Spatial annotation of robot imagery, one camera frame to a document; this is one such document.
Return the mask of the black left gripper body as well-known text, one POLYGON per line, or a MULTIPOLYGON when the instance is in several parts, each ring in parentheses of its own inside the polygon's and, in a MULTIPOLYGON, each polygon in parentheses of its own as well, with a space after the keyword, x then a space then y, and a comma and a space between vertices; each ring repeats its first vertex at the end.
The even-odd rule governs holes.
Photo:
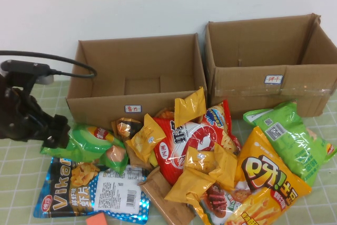
POLYGON ((1 139, 52 143, 52 117, 31 95, 32 88, 1 86, 1 139))

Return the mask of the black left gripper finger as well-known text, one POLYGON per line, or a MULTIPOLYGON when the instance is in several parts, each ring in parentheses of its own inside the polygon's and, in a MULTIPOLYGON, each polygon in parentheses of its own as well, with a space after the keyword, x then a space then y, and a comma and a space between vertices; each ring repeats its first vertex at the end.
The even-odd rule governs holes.
POLYGON ((65 149, 67 147, 67 132, 57 134, 55 136, 49 135, 42 144, 42 147, 56 149, 62 148, 65 149))
POLYGON ((53 137, 65 137, 68 135, 70 126, 68 119, 63 115, 55 114, 49 124, 49 130, 53 137))

